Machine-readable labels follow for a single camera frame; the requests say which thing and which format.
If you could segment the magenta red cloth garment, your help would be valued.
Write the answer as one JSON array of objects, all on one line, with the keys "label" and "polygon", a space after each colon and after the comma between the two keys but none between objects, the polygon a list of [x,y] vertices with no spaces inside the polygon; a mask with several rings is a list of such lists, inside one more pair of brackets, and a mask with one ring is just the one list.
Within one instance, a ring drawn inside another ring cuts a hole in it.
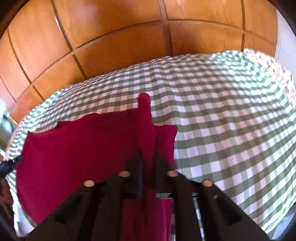
[{"label": "magenta red cloth garment", "polygon": [[171,201],[156,198],[152,169],[160,160],[174,163],[177,130],[152,123],[150,97],[142,93],[136,109],[92,113],[60,121],[46,132],[30,132],[16,168],[20,204],[40,224],[84,181],[106,181],[129,161],[141,159],[143,196],[123,203],[121,240],[169,240]]}]

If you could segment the wooden panelled wardrobe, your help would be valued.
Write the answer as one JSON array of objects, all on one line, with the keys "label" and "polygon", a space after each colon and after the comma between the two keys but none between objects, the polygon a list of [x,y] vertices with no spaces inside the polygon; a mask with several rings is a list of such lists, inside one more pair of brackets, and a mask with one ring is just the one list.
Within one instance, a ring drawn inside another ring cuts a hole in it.
[{"label": "wooden panelled wardrobe", "polygon": [[1,26],[1,100],[15,121],[71,84],[163,56],[275,54],[269,1],[20,1]]}]

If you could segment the green white checkered bedsheet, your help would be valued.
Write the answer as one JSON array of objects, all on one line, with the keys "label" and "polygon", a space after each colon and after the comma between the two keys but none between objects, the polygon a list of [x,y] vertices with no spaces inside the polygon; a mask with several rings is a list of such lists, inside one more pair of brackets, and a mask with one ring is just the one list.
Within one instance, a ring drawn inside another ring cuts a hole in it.
[{"label": "green white checkered bedsheet", "polygon": [[21,153],[29,131],[135,108],[145,92],[154,123],[178,127],[177,169],[196,181],[212,178],[271,234],[295,203],[294,81],[251,49],[154,59],[55,92],[22,119],[6,157]]}]

